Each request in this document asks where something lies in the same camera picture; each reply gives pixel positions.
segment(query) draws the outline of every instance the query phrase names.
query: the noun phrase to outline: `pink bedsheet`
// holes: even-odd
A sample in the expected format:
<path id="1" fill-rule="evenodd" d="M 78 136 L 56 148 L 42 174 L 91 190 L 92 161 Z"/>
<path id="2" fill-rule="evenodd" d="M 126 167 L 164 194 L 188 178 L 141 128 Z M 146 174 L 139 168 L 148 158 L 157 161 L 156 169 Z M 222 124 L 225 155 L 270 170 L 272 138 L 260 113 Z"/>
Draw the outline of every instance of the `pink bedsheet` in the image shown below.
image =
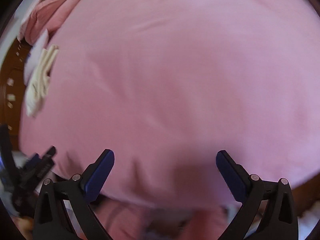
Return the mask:
<path id="1" fill-rule="evenodd" d="M 20 149 L 57 148 L 70 178 L 105 148 L 102 193 L 213 209 L 233 198 L 216 153 L 292 186 L 319 171 L 320 20 L 306 0 L 81 0 Z"/>

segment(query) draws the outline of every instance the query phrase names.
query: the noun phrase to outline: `wooden furniture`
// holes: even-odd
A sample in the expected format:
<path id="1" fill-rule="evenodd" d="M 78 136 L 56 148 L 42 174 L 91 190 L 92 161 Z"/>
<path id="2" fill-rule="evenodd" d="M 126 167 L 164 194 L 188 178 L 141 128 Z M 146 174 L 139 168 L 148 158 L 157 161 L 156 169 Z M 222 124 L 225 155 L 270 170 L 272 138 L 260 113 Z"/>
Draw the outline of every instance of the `wooden furniture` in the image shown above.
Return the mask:
<path id="1" fill-rule="evenodd" d="M 31 46 L 14 40 L 0 70 L 0 123 L 8 124 L 13 150 L 19 149 L 18 135 L 24 91 L 23 68 Z"/>
<path id="2" fill-rule="evenodd" d="M 320 200 L 320 173 L 292 191 L 298 216 Z"/>

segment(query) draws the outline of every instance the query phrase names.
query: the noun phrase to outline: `wooden bed frame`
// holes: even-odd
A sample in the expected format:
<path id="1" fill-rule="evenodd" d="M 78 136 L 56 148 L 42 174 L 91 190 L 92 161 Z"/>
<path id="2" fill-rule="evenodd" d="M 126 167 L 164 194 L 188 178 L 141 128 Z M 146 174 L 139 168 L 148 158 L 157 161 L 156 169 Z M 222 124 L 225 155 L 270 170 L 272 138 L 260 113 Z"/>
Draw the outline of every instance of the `wooden bed frame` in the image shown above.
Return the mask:
<path id="1" fill-rule="evenodd" d="M 22 0 L 14 0 L 14 5 L 9 8 L 15 9 Z M 320 13 L 320 5 L 313 1 L 312 3 Z M 0 36 L 4 30 L 8 19 L 14 11 L 3 13 L 1 11 Z M 0 70 L 0 123 L 7 123 L 10 129 L 10 139 L 13 150 L 19 150 L 19 124 L 21 116 L 21 106 L 23 102 L 25 85 L 23 83 L 24 62 L 31 49 L 31 46 L 25 41 L 19 43 L 16 39 L 6 54 Z M 320 199 L 320 174 L 307 181 L 303 185 L 295 188 L 293 191 L 297 214 L 301 215 L 309 209 L 316 200 Z"/>
<path id="2" fill-rule="evenodd" d="M 0 123 L 9 127 L 13 150 L 19 150 L 19 124 L 24 91 L 23 68 L 31 46 L 14 40 L 0 70 Z"/>

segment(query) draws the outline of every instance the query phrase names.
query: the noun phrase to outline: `bed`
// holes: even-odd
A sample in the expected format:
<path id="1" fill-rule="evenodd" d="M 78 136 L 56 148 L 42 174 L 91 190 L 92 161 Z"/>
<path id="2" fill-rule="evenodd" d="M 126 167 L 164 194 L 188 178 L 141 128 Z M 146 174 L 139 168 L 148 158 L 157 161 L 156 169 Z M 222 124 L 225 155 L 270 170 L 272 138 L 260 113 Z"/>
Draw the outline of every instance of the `bed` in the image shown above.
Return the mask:
<path id="1" fill-rule="evenodd" d="M 320 29 L 306 0 L 238 0 L 231 7 L 237 21 L 230 33 L 231 16 L 219 9 L 229 8 L 230 0 L 96 1 L 81 0 L 51 39 L 60 52 L 35 118 L 26 116 L 22 104 L 23 69 L 14 78 L 12 69 L 1 69 L 1 84 L 14 79 L 2 92 L 1 113 L 15 148 L 18 132 L 19 149 L 27 155 L 54 145 L 54 172 L 63 178 L 81 173 L 110 148 L 116 163 L 102 193 L 148 207 L 210 210 L 230 203 L 214 165 L 223 148 L 249 173 L 273 181 L 286 177 L 292 187 L 319 172 L 320 106 L 312 92 L 319 90 L 318 53 L 310 43 L 319 45 Z M 248 9 L 251 1 L 254 8 Z M 224 24 L 205 11 L 208 4 Z M 246 17 L 237 13 L 243 7 Z M 261 11 L 261 20 L 252 22 Z M 264 23 L 270 18 L 276 23 L 269 28 Z M 235 34 L 244 36 L 238 40 Z M 267 41 L 252 42 L 267 34 Z M 243 43 L 248 37 L 251 43 Z M 272 50 L 275 43 L 287 54 Z M 246 51 L 253 53 L 242 58 Z M 250 72 L 249 65 L 257 67 Z M 11 109 L 9 89 L 17 89 L 10 92 L 17 95 Z M 252 99 L 241 101 L 247 95 Z"/>

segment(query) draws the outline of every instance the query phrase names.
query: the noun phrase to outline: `pink pillow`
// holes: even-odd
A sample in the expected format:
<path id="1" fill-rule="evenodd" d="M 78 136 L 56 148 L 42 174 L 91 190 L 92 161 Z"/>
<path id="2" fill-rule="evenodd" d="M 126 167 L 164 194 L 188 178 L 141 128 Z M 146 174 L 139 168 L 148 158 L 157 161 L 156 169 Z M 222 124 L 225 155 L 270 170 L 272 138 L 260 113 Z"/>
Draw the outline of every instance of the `pink pillow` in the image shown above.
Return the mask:
<path id="1" fill-rule="evenodd" d="M 33 70 L 39 63 L 41 52 L 44 48 L 47 47 L 49 41 L 49 33 L 48 30 L 44 30 L 34 44 L 33 48 L 29 53 L 29 58 L 26 60 L 23 70 L 23 82 L 25 85 L 28 85 L 30 77 L 33 73 Z"/>
<path id="2" fill-rule="evenodd" d="M 44 25 L 65 1 L 66 0 L 45 0 L 32 10 L 25 32 L 25 40 L 30 45 L 36 42 Z"/>
<path id="3" fill-rule="evenodd" d="M 24 17 L 21 21 L 20 30 L 17 35 L 18 41 L 22 41 L 22 39 L 24 38 L 24 34 L 26 32 L 26 28 L 27 28 L 27 25 L 28 25 L 30 17 L 31 17 L 31 13 L 32 13 L 33 9 L 42 1 L 44 1 L 44 0 L 33 0 L 33 2 L 30 4 L 26 14 L 24 15 Z"/>
<path id="4" fill-rule="evenodd" d="M 47 29 L 49 34 L 57 31 L 79 1 L 80 0 L 66 0 L 44 25 L 43 30 Z"/>

